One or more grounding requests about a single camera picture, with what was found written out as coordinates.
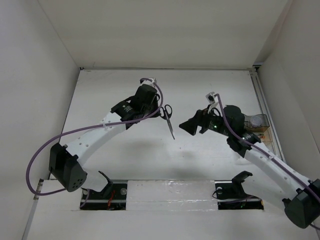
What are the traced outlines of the black handled scissors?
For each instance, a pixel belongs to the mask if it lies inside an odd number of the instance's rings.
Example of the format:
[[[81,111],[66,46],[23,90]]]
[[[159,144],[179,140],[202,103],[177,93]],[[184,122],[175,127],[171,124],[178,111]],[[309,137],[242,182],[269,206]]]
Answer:
[[[174,134],[174,129],[171,123],[172,114],[173,114],[173,109],[169,104],[166,104],[160,108],[160,117],[166,120],[170,134],[172,138],[175,140],[176,138]]]

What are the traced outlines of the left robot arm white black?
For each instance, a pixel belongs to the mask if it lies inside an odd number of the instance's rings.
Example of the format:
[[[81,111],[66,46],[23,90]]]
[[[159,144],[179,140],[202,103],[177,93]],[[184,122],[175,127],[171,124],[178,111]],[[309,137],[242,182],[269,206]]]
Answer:
[[[113,106],[96,126],[65,145],[56,143],[50,149],[49,171],[63,186],[74,192],[86,189],[107,198],[113,182],[102,171],[84,168],[89,158],[105,143],[148,118],[156,118],[163,104],[163,93],[156,83],[144,78],[136,93]]]

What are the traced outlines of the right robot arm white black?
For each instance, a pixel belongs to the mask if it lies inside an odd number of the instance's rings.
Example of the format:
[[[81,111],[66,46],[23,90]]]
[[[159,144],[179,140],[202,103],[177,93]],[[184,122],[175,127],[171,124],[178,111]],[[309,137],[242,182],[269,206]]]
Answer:
[[[245,126],[246,115],[239,107],[227,105],[222,110],[208,106],[181,123],[179,128],[194,136],[208,130],[227,137],[228,146],[240,157],[258,167],[274,185],[260,183],[258,176],[242,171],[232,178],[231,191],[240,198],[253,195],[284,211],[297,227],[305,229],[320,216],[320,181],[311,180],[292,169],[260,138]]]

